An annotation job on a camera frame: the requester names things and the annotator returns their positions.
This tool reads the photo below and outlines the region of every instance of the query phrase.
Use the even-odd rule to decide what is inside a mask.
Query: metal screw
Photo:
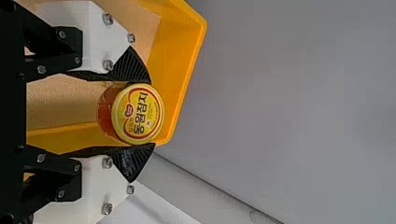
[[[64,197],[65,194],[66,194],[66,190],[64,190],[64,189],[59,190],[59,192],[58,192],[58,198]]]
[[[81,59],[80,59],[79,57],[76,57],[76,58],[75,58],[75,62],[76,62],[76,63],[81,63]]]
[[[126,187],[126,193],[134,194],[134,186],[130,185],[130,186]]]
[[[43,162],[45,159],[46,159],[46,154],[39,154],[39,155],[37,156],[37,162],[38,162],[38,163]]]
[[[128,38],[128,42],[131,43],[131,44],[136,41],[136,38],[134,37],[134,34],[128,34],[127,38]]]
[[[60,38],[62,38],[62,39],[65,39],[66,38],[66,33],[64,31],[60,31],[60,32],[58,32],[58,36]]]
[[[102,214],[105,216],[108,216],[111,214],[111,212],[113,211],[113,204],[111,203],[105,203],[102,206]]]
[[[37,67],[37,72],[38,72],[38,74],[41,74],[41,75],[46,74],[47,73],[47,67],[44,66],[44,65],[39,65]]]
[[[105,68],[107,71],[113,71],[114,63],[111,62],[111,60],[104,60],[103,61],[103,68]]]
[[[112,25],[114,23],[114,19],[111,14],[103,14],[102,20],[105,23],[105,25]]]
[[[111,167],[113,167],[113,159],[111,159],[110,157],[104,158],[102,161],[102,166],[104,169],[110,169]]]
[[[76,165],[76,166],[75,166],[75,172],[78,172],[80,168],[81,168],[80,165]]]

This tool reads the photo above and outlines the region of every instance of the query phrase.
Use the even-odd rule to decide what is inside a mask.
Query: white surface
[[[112,203],[115,209],[124,201],[128,181],[115,165],[104,169],[104,158],[77,159],[82,163],[81,198],[72,203],[49,203],[35,213],[35,224],[94,224],[104,217],[104,203]]]
[[[208,32],[157,152],[285,223],[394,223],[396,1],[188,2]]]
[[[59,1],[36,6],[36,15],[51,26],[72,26],[83,32],[82,66],[76,70],[105,74],[104,60],[113,63],[130,47],[128,32],[114,19],[105,25],[106,14],[92,1]]]
[[[250,206],[154,154],[138,181],[205,224],[275,224]]]
[[[134,195],[128,197],[99,224],[200,224],[136,181],[134,188]]]

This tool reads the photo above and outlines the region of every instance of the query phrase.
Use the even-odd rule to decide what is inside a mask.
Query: red logo
[[[134,106],[131,104],[127,104],[125,106],[125,113],[124,113],[125,117],[129,118],[132,116],[133,113],[134,113]]]

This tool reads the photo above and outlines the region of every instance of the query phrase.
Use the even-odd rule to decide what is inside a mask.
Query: black mount
[[[81,197],[81,163],[71,157],[107,154],[129,182],[134,181],[155,144],[131,147],[93,147],[57,155],[26,145],[26,84],[58,73],[88,81],[117,80],[148,83],[149,72],[137,53],[128,48],[105,75],[73,71],[82,63],[82,31],[51,27],[11,0],[0,1],[3,118],[10,121],[3,135],[0,174],[0,223],[28,224],[33,213],[51,202],[73,202]],[[25,55],[24,47],[33,54]],[[25,174],[31,176],[23,181]]]

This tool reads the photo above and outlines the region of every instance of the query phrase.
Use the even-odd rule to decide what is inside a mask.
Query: white wall
[[[138,181],[204,224],[276,224],[256,209],[155,154]]]
[[[208,33],[159,153],[285,223],[394,223],[396,1],[188,2]]]

